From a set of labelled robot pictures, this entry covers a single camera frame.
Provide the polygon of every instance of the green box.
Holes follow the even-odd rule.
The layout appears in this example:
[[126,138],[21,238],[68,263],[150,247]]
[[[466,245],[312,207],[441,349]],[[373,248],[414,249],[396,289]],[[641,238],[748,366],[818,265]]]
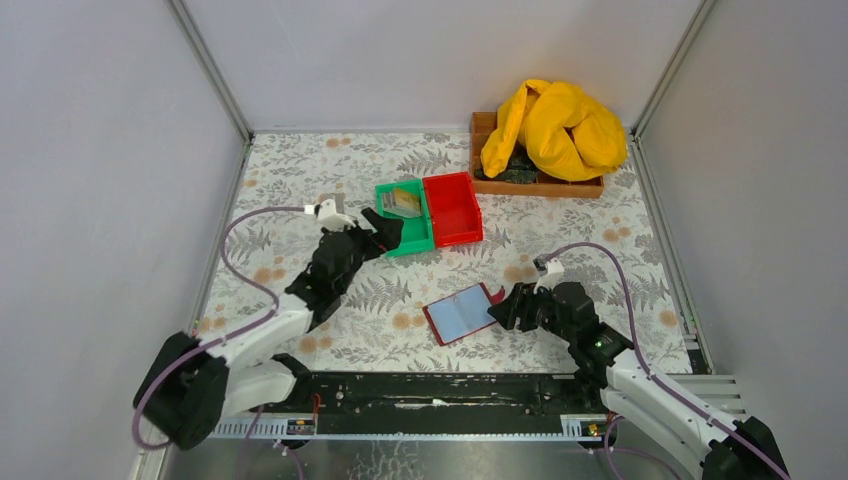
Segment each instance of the green box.
[[[421,199],[420,217],[403,218],[383,211],[383,194],[392,191],[394,188],[400,188],[401,190],[418,195],[418,198]],[[387,257],[398,257],[410,253],[435,250],[436,242],[433,238],[433,222],[430,220],[430,209],[427,208],[427,197],[424,193],[424,184],[421,183],[421,179],[377,185],[377,213],[386,218],[399,218],[403,220],[400,245],[398,248],[387,252]]]

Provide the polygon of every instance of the floral patterned surface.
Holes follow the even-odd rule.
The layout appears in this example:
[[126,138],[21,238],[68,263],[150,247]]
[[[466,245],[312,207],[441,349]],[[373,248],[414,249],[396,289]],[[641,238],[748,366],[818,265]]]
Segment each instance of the floral patterned surface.
[[[374,206],[376,185],[465,171],[468,161],[464,133],[258,135],[234,216],[341,194],[345,212],[360,218],[359,210]],[[500,195],[477,200],[482,242],[366,263],[330,320],[290,340],[281,352],[315,370],[572,372],[576,367],[565,342],[542,331],[493,325],[441,347],[421,307],[481,281],[492,292],[533,281],[534,257],[588,240],[621,260],[648,358],[666,372],[691,372],[659,245],[629,161],[607,176],[598,200]],[[242,272],[282,294],[320,236],[318,225],[305,215],[261,215],[231,234],[229,254]],[[601,319],[629,337],[621,287],[609,260],[589,249],[568,252],[561,260],[567,279],[584,283]],[[219,262],[198,330],[222,328],[267,303],[264,294]]]

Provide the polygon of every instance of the yellow fabric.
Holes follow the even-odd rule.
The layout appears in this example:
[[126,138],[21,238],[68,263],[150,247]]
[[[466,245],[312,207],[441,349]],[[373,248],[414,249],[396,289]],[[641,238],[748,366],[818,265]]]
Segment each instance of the yellow fabric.
[[539,170],[571,182],[614,172],[627,159],[618,117],[580,87],[564,82],[527,80],[501,105],[497,129],[481,154],[487,177],[506,169],[516,141]]

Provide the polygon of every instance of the robotic hand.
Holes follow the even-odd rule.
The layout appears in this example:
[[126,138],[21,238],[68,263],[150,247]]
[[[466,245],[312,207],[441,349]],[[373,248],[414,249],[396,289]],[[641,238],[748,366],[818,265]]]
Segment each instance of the robotic hand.
[[665,374],[652,371],[652,364],[634,349],[633,342],[599,320],[580,283],[559,281],[564,269],[558,260],[537,258],[534,263],[541,278],[536,283],[515,284],[503,302],[489,308],[501,326],[522,332],[541,327],[566,340],[579,367],[575,378],[585,388],[600,390],[601,401],[610,411],[650,435],[694,478],[784,478],[768,464],[786,472],[774,436],[763,422],[756,417],[740,422]]
[[338,213],[332,199],[307,206],[304,212],[315,215],[323,235],[312,261],[279,297],[276,315],[256,328],[250,326],[257,324],[261,312],[257,318],[198,338],[182,332],[172,335],[138,389],[134,408],[139,408],[166,369],[199,346],[218,340],[167,374],[142,406],[141,414],[179,448],[189,449],[203,441],[222,416],[286,400],[305,368],[291,357],[274,357],[274,353],[286,340],[318,327],[338,309],[341,295],[365,261],[400,244],[403,221],[384,218],[370,208],[362,210],[362,215],[376,232]]

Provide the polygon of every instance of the wooden tray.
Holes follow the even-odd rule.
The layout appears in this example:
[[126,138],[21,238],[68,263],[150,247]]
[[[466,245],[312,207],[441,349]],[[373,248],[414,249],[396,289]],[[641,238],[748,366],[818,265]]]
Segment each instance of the wooden tray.
[[585,182],[567,182],[544,172],[539,172],[537,182],[526,185],[474,178],[474,170],[482,165],[480,153],[483,151],[483,146],[489,139],[489,135],[495,131],[497,121],[497,113],[475,112],[471,115],[471,167],[469,173],[471,174],[471,186],[474,187],[475,192],[494,195],[577,198],[598,198],[604,193],[604,177]]

